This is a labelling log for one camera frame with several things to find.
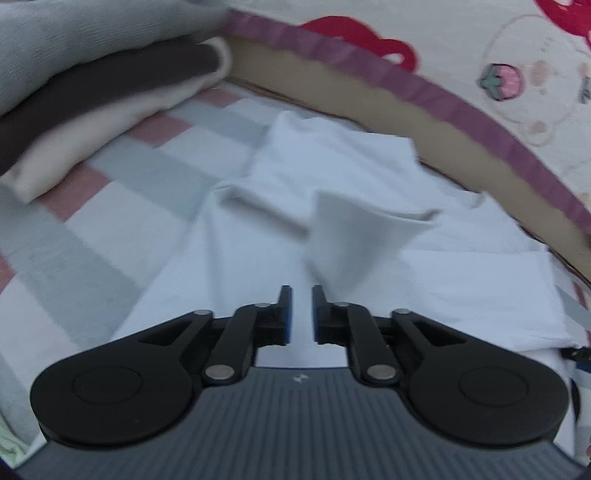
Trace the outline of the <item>white garment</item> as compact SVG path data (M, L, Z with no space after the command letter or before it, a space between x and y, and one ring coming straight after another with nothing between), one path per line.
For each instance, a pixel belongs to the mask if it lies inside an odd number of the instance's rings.
M197 309L226 316L294 291L290 343L263 367L339 367L315 343L311 288L377 316L408 309L553 362L584 335L565 312L548 247L486 193L424 169L412 141L283 112L245 172L208 193L178 251L119 329Z

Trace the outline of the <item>light green garment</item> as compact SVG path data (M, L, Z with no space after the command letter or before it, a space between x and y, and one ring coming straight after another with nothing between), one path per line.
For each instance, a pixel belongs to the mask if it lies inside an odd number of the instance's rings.
M26 458L29 447L10 429L0 416L0 456L11 468L18 467Z

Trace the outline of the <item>striped pink grey white blanket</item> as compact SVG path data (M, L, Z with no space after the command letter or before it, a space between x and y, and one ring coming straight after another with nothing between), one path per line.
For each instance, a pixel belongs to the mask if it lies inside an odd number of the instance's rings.
M29 449L41 433L35 378L71 355L122 338L119 329L178 251L207 195L245 172L283 112L351 123L222 86L154 115L108 142L55 188L24 204L1 192L1 416ZM590 293L552 256L567 317L590 343ZM554 369L581 411L557 437L569 455L590 447L590 377L560 356Z

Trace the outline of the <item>cartoon print quilt purple trim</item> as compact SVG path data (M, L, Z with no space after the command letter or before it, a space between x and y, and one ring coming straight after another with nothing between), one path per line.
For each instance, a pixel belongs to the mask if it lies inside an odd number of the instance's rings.
M543 164L524 176L590 226L586 1L236 1L233 8L367 49L498 122Z

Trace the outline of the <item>grey knit garment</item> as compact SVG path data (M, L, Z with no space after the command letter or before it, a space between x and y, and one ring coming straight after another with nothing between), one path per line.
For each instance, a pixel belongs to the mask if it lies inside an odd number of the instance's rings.
M122 50L226 22L222 1L15 1L1 4L1 112L53 75Z

